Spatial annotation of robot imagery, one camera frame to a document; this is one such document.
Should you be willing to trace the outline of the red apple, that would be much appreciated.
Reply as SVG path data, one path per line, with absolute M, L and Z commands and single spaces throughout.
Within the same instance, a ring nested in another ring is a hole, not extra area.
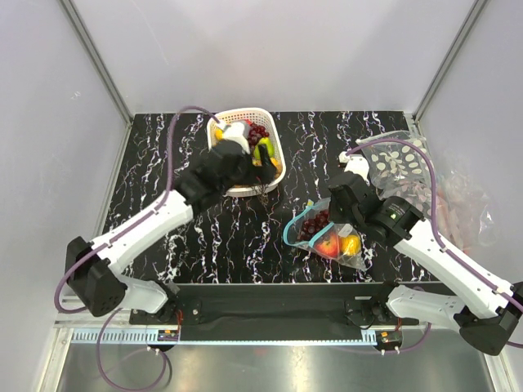
M 336 259 L 339 256 L 338 236 L 331 235 L 315 244 L 314 249 L 322 257 Z

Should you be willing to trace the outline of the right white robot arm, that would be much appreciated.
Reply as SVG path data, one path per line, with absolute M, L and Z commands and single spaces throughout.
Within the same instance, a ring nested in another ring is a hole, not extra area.
M 407 200 L 397 196 L 379 199 L 359 174 L 346 171 L 335 176 L 328 189 L 331 221 L 349 224 L 367 238 L 393 247 L 452 292 L 445 296 L 384 283 L 361 306 L 363 315 L 384 324 L 402 318 L 439 325 L 458 332 L 484 354 L 500 354 L 522 316 L 520 283 L 509 283 L 482 268 L 444 240 Z

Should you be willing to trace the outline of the yellow pear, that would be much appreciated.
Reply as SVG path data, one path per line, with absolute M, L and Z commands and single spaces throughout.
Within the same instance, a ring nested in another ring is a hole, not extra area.
M 361 250 L 361 240 L 356 234 L 339 238 L 339 249 L 344 255 L 355 256 Z

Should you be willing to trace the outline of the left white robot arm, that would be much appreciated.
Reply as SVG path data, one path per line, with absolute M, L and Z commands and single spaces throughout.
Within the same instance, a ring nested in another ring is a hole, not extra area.
M 81 237 L 67 247 L 65 281 L 92 316 L 116 309 L 140 310 L 158 323 L 176 315 L 174 291 L 153 280 L 123 271 L 165 234 L 218 204 L 236 185 L 265 185 L 277 168 L 265 146 L 254 164 L 248 148 L 222 140 L 171 181 L 165 192 L 124 224 L 87 242 Z

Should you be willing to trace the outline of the red grape bunch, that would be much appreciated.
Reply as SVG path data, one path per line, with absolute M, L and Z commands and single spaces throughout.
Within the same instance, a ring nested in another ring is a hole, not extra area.
M 322 210 L 316 212 L 313 217 L 306 218 L 298 232 L 298 241 L 310 241 L 316 234 L 318 234 L 329 223 L 329 211 Z

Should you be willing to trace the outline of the clear zip top bag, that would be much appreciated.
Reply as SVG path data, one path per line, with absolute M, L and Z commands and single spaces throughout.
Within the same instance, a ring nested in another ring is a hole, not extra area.
M 339 238 L 340 237 L 346 237 L 350 234 L 356 234 L 360 237 L 359 233 L 355 230 L 355 228 L 351 224 L 335 224 L 329 219 L 328 225 L 323 228 L 318 234 L 316 234 L 310 241 L 298 241 L 297 236 L 298 232 L 300 230 L 300 227 L 302 225 L 302 222 L 306 218 L 313 217 L 313 215 L 316 212 L 322 211 L 322 210 L 329 210 L 329 198 L 322 198 L 321 200 L 313 203 L 311 200 L 308 201 L 306 208 L 299 214 L 297 214 L 289 223 L 286 224 L 283 232 L 283 240 L 284 242 L 291 246 L 291 247 L 297 247 L 302 250 L 315 253 L 318 256 L 321 256 L 316 252 L 314 249 L 314 246 L 316 243 L 321 241 L 324 238 L 328 238 L 331 235 L 337 235 L 338 236 L 338 246 L 339 246 Z M 350 267 L 355 270 L 366 270 L 367 267 L 364 263 L 363 256 L 362 256 L 362 247 L 363 247 L 363 241 L 361 240 L 361 250 L 360 252 L 355 256 L 347 256 L 344 255 L 342 252 L 340 252 L 339 249 L 339 256 L 336 259 L 329 259 L 325 258 L 330 261 L 336 261 L 339 265 L 344 265 L 346 267 Z

